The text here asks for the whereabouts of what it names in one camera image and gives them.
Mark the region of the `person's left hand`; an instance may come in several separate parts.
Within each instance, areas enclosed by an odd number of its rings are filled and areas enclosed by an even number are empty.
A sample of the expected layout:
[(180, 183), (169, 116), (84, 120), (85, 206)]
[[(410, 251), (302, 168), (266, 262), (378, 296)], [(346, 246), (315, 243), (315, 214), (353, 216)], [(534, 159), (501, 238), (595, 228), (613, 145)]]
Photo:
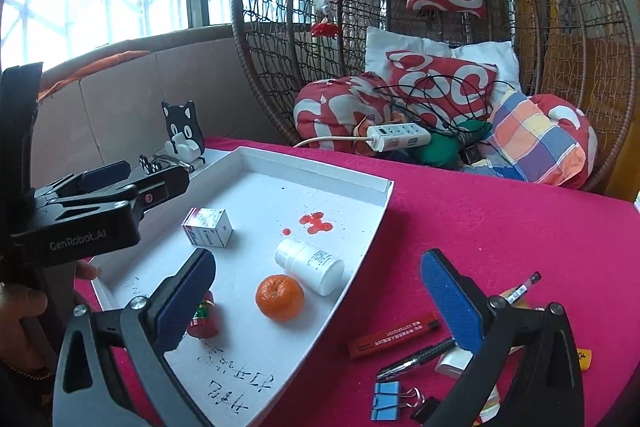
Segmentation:
[(1, 363), (17, 376), (43, 384), (52, 372), (23, 322), (47, 310), (48, 297), (20, 284), (1, 283)]

